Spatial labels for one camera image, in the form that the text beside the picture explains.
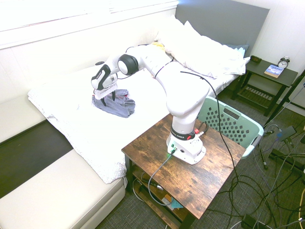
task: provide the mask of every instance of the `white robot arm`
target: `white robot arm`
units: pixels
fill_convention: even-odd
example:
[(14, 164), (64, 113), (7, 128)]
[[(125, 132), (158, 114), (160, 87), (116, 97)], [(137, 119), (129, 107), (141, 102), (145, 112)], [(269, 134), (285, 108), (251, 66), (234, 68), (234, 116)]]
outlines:
[(167, 109), (173, 115), (167, 152), (193, 165), (205, 155), (194, 124), (210, 87), (199, 77), (181, 73), (183, 67), (171, 68), (171, 64), (171, 59), (155, 45), (131, 47), (126, 54), (108, 58), (91, 83), (96, 99), (103, 100), (117, 88), (118, 71), (132, 75), (146, 68), (165, 90)]

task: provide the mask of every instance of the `gray headboard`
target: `gray headboard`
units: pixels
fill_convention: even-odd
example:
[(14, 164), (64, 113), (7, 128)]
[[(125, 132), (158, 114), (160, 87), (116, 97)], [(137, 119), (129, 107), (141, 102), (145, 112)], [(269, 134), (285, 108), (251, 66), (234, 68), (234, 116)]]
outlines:
[(268, 12), (232, 0), (179, 0), (176, 18), (221, 44), (248, 44), (249, 56)]

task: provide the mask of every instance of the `window sill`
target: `window sill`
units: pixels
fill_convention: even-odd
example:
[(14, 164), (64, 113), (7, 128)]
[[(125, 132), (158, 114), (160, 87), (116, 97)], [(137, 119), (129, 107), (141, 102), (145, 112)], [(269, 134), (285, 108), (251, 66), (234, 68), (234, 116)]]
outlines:
[(176, 8), (177, 5), (178, 1), (173, 1), (107, 15), (92, 13), (2, 31), (0, 32), (0, 49), (57, 37), (151, 13), (161, 12), (164, 10), (170, 10)]

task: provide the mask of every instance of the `book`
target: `book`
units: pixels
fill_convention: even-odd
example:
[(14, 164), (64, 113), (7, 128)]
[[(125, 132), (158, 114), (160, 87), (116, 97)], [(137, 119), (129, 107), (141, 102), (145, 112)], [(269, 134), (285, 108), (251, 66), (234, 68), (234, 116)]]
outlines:
[(283, 70), (284, 68), (280, 68), (271, 64), (264, 73), (277, 78)]

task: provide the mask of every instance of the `gray cloth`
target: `gray cloth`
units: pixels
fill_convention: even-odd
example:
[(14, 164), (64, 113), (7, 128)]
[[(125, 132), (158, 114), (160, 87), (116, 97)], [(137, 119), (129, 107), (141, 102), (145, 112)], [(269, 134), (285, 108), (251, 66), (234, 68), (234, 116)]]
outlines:
[(127, 97), (128, 91), (125, 89), (115, 90), (115, 100), (112, 100), (112, 94), (107, 95), (104, 100), (106, 106), (101, 100), (92, 96), (92, 103), (101, 110), (119, 117), (128, 118), (134, 113), (135, 102)]

